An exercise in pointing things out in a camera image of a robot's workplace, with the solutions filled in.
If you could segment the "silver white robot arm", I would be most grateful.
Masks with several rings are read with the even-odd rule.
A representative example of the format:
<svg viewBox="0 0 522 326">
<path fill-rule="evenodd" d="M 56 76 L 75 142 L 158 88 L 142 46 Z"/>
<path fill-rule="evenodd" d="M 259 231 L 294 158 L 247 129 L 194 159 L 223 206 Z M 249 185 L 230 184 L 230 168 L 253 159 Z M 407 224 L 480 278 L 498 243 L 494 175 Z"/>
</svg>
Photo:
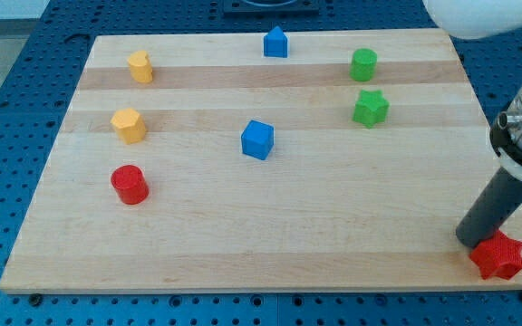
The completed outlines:
<svg viewBox="0 0 522 326">
<path fill-rule="evenodd" d="M 434 23 L 459 39 L 480 39 L 522 28 L 522 0 L 424 0 Z M 499 114 L 498 127 L 509 131 L 511 144 L 522 151 L 522 87 L 508 109 Z M 522 181 L 522 163 L 505 149 L 501 166 Z"/>
</svg>

